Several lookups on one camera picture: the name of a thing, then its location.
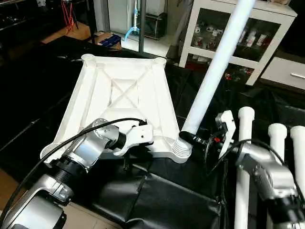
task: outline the white shelf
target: white shelf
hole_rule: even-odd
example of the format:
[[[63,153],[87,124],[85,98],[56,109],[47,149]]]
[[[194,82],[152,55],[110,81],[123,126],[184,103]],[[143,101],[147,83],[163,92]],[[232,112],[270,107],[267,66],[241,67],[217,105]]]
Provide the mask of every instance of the white shelf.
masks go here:
[[[190,21],[179,63],[180,67],[185,67],[188,54],[195,54],[211,59],[215,55],[215,52],[213,51],[195,48],[191,46],[193,40],[193,32],[196,27],[200,9],[202,8],[231,14],[235,9],[237,1],[238,0],[194,0],[192,13],[190,16]],[[253,85],[255,83],[255,81],[260,76],[265,66],[269,62],[273,53],[277,49],[282,38],[285,36],[286,32],[290,28],[296,16],[297,14],[289,6],[277,3],[267,3],[266,1],[261,0],[257,0],[255,2],[254,8],[252,9],[250,14],[250,18],[260,21],[276,23],[279,25],[279,28],[259,62],[234,56],[231,57],[230,63],[254,69],[246,84]]]
[[[188,53],[208,57],[211,59],[213,59],[215,56],[215,52],[213,52],[213,51],[206,50],[206,49],[200,49],[200,48],[196,48],[196,47],[192,47],[192,46],[188,47]],[[256,68],[259,64],[259,62],[251,61],[251,60],[247,60],[247,59],[243,59],[243,58],[235,57],[235,56],[231,57],[230,63],[240,65],[243,67],[253,68],[253,69]]]
[[[230,4],[234,4],[234,5],[236,5],[238,2],[238,0],[212,0],[212,1],[220,1],[220,2],[230,3]],[[293,17],[297,16],[297,13],[293,9],[291,9],[289,6],[282,5],[279,3],[268,3],[266,1],[256,0],[254,9],[269,11],[269,12],[273,12],[273,13],[280,13],[280,14],[289,15],[289,16],[293,16]]]

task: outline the white cabinet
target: white cabinet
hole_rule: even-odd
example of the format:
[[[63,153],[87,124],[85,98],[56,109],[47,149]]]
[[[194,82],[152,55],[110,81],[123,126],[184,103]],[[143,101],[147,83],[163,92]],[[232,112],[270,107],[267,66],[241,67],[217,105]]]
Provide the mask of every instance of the white cabinet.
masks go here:
[[[208,65],[236,4],[237,0],[194,0],[180,67],[189,62]],[[253,85],[296,16],[289,6],[257,0],[226,77],[237,73],[236,78]]]
[[[274,57],[262,79],[305,90],[305,64]]]

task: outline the black table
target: black table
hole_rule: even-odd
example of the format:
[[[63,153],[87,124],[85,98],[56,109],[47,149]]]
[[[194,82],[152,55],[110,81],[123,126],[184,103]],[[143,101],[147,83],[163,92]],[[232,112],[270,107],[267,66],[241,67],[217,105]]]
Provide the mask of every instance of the black table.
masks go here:
[[[5,133],[0,140],[0,166],[16,180],[25,177],[39,160],[41,149],[53,141],[82,67],[80,56],[85,53],[140,58],[128,51],[111,52],[62,37],[0,69],[1,128]],[[165,72],[181,127],[203,77],[201,73],[171,65],[166,66]],[[207,137],[215,131],[214,118],[219,112],[231,109],[238,120],[238,109],[249,105],[256,111],[254,138],[269,142],[267,129],[271,123],[280,122],[288,128],[305,125],[303,101],[302,95],[276,88],[249,87],[223,80],[198,134]],[[293,170],[291,148],[292,141],[288,138],[286,158]],[[135,149],[134,153],[142,156],[132,160],[127,171],[123,160],[99,161],[86,180],[80,181],[73,201],[123,228],[233,227],[234,164],[226,161],[212,176],[206,177],[200,149],[194,150],[191,158],[181,165],[167,158],[152,160],[143,149]],[[216,159],[212,149],[207,169]],[[27,186],[46,170],[42,166]],[[251,187],[249,228],[264,228],[265,216],[265,208]]]

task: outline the drawer handle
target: drawer handle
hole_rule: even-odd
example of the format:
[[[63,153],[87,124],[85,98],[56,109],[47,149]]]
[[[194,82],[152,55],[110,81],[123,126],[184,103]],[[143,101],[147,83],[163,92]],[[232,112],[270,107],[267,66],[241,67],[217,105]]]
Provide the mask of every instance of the drawer handle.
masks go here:
[[[299,74],[295,74],[295,73],[290,73],[290,75],[305,80],[305,76],[303,76],[303,75],[299,75]]]

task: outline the white drawer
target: white drawer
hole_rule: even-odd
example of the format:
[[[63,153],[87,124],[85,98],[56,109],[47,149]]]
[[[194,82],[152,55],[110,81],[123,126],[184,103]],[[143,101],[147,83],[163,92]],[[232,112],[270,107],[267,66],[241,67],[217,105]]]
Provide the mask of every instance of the white drawer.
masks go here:
[[[305,90],[305,64],[274,57],[262,78]]]

